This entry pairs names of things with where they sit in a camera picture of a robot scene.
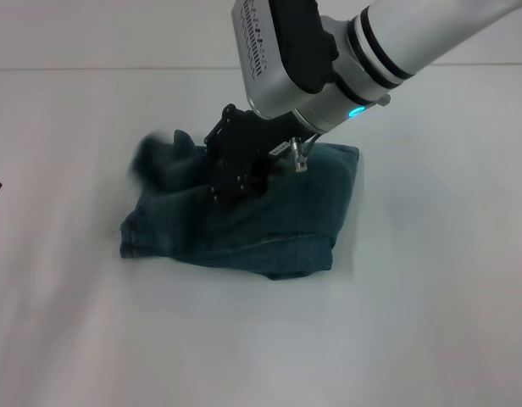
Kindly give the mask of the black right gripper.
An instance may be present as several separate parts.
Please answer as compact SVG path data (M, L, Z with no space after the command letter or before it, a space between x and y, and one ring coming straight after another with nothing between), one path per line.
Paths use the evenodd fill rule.
M214 175L212 202L227 205L246 199L247 177L254 165L294 137L304 139L304 126L292 113L265 120L232 103L225 106L220 121L204 140L206 166Z

